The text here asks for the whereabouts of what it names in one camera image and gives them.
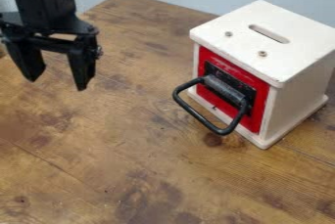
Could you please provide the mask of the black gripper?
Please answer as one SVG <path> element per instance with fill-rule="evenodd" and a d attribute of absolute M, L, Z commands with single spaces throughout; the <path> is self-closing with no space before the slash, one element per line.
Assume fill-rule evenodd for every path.
<path fill-rule="evenodd" d="M 100 56 L 98 29 L 78 18 L 75 0 L 15 1 L 19 11 L 1 14 L 0 28 L 8 54 L 24 78 L 35 82 L 45 70 L 41 46 L 56 52 L 70 50 L 71 42 L 50 35 L 76 35 L 67 56 L 78 90 L 83 91 L 95 76 L 95 61 Z"/>

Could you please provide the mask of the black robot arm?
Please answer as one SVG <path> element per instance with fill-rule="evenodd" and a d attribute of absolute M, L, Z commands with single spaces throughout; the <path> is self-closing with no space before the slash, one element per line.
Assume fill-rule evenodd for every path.
<path fill-rule="evenodd" d="M 62 53 L 76 87 L 95 76 L 102 55 L 98 28 L 76 16 L 75 0 L 15 0 L 19 10 L 0 13 L 0 40 L 23 76 L 35 81 L 45 70 L 41 53 Z"/>

